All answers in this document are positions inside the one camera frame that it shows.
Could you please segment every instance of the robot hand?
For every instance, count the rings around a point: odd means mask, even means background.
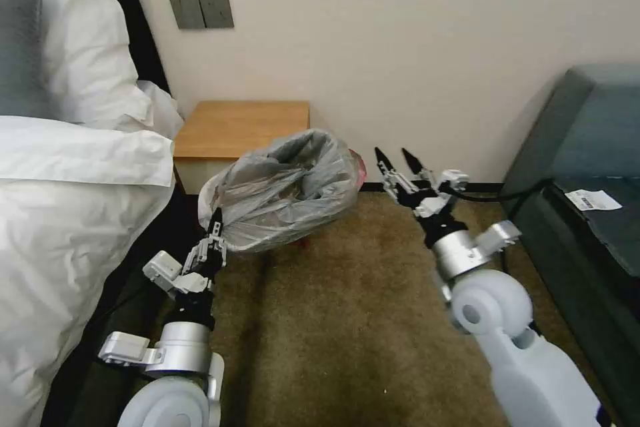
[[[403,149],[411,171],[424,187],[397,172],[375,150],[385,191],[409,207],[436,257],[435,278],[453,323],[473,335],[491,366],[491,383],[513,427],[596,427],[609,418],[573,361],[529,328],[533,306],[514,278],[479,267],[521,235],[510,222],[494,224],[471,239],[467,226],[452,214],[454,197],[468,177],[445,170],[438,181]]]

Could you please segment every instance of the trash bag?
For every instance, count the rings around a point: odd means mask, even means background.
[[[229,250],[269,250],[338,218],[356,202],[364,175],[342,141],[309,129],[248,152],[211,178],[198,197],[199,221],[206,229],[219,206]]]

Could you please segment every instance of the dark green sofa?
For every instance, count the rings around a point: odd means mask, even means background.
[[[622,423],[640,426],[640,65],[574,67],[558,82],[502,194],[542,179],[514,222]],[[564,195],[576,189],[623,207],[580,212]]]

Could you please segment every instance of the pillow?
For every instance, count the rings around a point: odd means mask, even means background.
[[[117,0],[43,0],[43,68],[60,120],[91,122],[148,116],[136,86],[129,34]]]
[[[0,0],[0,115],[52,118],[42,82],[42,0]]]
[[[144,121],[124,115],[118,119],[95,121],[90,125],[87,124],[87,126],[124,132],[151,130],[168,139],[175,139],[175,136],[185,124],[185,121],[178,113],[177,102],[151,81],[138,80],[138,88],[151,99],[149,115]]]

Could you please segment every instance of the gray pillow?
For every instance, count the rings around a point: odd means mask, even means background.
[[[0,115],[54,118],[42,80],[42,0],[0,0]]]

